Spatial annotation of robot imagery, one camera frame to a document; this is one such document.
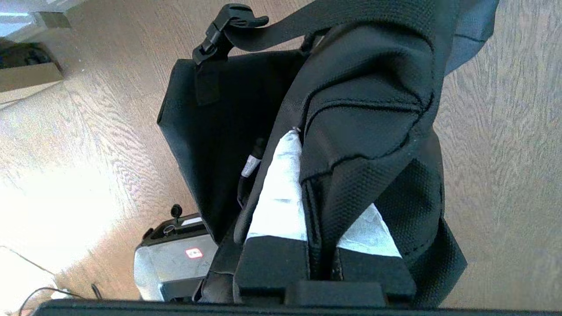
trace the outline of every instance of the black buckle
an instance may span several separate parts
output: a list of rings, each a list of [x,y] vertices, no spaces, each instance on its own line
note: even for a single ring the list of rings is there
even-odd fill
[[[208,59],[227,58],[228,53],[234,47],[223,33],[228,25],[236,28],[257,28],[268,22],[267,16],[255,17],[248,6],[236,3],[226,4],[207,28],[205,32],[207,38],[193,50],[193,61],[200,65]]]

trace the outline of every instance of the black knob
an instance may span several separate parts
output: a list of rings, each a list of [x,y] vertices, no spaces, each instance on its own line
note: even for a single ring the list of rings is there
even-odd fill
[[[182,211],[182,207],[179,206],[179,204],[174,204],[174,206],[172,206],[170,214],[172,214],[172,217],[176,219],[176,223],[178,222],[178,218],[182,215]]]

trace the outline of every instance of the wood grain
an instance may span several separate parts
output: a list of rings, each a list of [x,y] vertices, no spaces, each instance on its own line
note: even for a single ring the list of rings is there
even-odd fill
[[[1,245],[79,294],[138,298],[142,233],[173,203],[197,211],[156,115],[227,2],[89,0],[43,38],[66,79],[0,111]],[[307,2],[243,1],[272,22]],[[562,309],[560,38],[562,2],[503,1],[493,38],[445,80],[446,218],[469,266],[443,306]]]

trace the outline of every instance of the black backpack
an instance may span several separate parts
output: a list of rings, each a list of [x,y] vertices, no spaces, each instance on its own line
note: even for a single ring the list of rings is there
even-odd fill
[[[444,76],[492,35],[496,6],[317,0],[263,28],[267,17],[224,6],[193,59],[175,64],[158,116],[219,244],[195,300],[437,306],[466,261],[443,218],[432,124]],[[300,49],[228,57],[302,35]],[[292,129],[307,240],[246,240],[275,148]],[[250,154],[261,164],[241,177]],[[400,256],[337,247],[373,203]]]

